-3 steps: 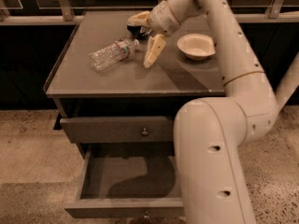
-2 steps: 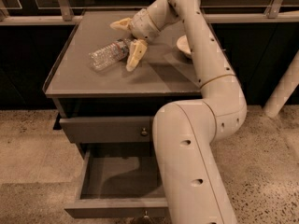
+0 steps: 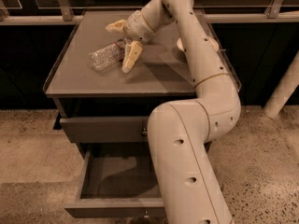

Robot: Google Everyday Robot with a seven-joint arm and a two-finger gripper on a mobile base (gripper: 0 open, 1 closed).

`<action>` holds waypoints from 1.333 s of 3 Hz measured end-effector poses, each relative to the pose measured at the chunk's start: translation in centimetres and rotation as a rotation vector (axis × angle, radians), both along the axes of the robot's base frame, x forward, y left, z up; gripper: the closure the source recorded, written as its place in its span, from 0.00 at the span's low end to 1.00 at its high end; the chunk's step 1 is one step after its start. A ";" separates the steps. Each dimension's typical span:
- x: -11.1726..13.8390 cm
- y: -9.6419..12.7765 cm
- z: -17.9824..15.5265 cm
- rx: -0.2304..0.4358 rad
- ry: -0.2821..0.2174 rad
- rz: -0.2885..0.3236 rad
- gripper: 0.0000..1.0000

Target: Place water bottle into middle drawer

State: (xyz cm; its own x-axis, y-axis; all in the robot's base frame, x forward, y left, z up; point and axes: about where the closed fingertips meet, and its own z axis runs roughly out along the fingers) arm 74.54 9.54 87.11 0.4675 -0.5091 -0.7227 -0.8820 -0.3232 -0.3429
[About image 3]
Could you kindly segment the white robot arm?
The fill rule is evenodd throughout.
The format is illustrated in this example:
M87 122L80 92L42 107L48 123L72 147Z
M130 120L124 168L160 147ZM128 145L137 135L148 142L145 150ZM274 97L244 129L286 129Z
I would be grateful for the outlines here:
M196 96L157 106L148 120L149 150L168 224L235 224L205 144L230 132L241 104L233 79L193 11L194 0L151 0L110 32L148 43L170 22L178 28Z

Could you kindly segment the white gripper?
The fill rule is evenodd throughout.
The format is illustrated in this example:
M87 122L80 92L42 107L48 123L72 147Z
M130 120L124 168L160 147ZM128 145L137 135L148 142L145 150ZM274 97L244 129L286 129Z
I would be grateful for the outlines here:
M121 68L124 73L129 73L134 67L143 50L142 44L149 43L155 36L155 32L150 28L140 10L136 10L127 20L108 24L106 30L110 33L126 33L128 37L136 40L125 46Z

